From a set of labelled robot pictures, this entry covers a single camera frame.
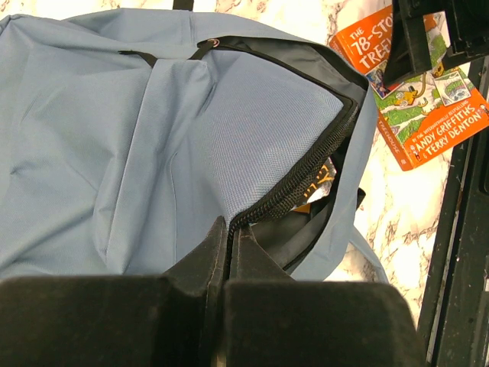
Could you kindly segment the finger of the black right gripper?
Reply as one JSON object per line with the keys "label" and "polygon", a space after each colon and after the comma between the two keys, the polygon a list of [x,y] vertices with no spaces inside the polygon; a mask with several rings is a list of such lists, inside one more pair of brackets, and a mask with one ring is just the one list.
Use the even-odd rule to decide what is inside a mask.
{"label": "finger of the black right gripper", "polygon": [[488,55],[488,0],[443,1],[450,45],[442,58],[445,69]]}
{"label": "finger of the black right gripper", "polygon": [[393,30],[384,84],[393,85],[432,67],[424,16],[434,12],[432,1],[392,1]]}

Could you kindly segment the blue fabric backpack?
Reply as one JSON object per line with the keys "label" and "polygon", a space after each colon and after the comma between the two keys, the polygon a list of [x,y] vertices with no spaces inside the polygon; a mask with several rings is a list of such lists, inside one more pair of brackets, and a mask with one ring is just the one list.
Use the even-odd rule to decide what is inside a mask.
{"label": "blue fabric backpack", "polygon": [[[160,274],[222,217],[297,280],[354,245],[377,107],[331,48],[219,13],[1,22],[1,276]],[[332,159],[328,196],[292,208]]]}

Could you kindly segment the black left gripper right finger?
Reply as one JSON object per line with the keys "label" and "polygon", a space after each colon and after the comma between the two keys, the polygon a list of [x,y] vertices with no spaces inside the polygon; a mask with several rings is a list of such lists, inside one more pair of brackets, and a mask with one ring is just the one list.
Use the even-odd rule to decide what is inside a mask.
{"label": "black left gripper right finger", "polygon": [[423,366],[407,302],[389,284],[294,281],[257,244],[234,235],[224,287],[228,366]]}

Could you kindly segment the aluminium mounting rail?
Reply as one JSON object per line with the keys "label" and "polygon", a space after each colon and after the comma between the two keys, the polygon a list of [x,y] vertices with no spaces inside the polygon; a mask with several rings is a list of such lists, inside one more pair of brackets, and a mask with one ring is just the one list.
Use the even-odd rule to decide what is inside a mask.
{"label": "aluminium mounting rail", "polygon": [[418,333],[427,366],[488,364],[488,130],[453,148]]}

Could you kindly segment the orange treehouse book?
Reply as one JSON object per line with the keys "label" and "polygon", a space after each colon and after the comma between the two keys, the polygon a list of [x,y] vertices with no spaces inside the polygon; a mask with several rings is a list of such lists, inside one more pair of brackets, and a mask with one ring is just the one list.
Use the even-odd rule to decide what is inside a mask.
{"label": "orange treehouse book", "polygon": [[432,69],[385,86],[393,15],[390,7],[344,28],[330,41],[369,80],[379,110],[377,127],[403,171],[411,171],[488,126],[488,103],[459,68],[446,69],[439,13],[424,25]]}

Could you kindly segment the black treehouse book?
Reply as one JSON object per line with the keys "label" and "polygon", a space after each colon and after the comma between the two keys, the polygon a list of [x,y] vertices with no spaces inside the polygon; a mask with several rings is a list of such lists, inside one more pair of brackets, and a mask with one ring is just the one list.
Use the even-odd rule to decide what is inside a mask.
{"label": "black treehouse book", "polygon": [[329,158],[321,167],[316,178],[307,187],[292,211],[298,213],[310,213],[311,203],[329,195],[337,170]]}

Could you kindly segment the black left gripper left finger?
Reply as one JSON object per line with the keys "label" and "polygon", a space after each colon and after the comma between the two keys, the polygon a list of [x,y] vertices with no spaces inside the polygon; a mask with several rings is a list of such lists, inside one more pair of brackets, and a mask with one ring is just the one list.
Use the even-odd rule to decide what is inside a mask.
{"label": "black left gripper left finger", "polygon": [[225,278],[223,218],[163,274],[1,283],[3,366],[208,366]]}

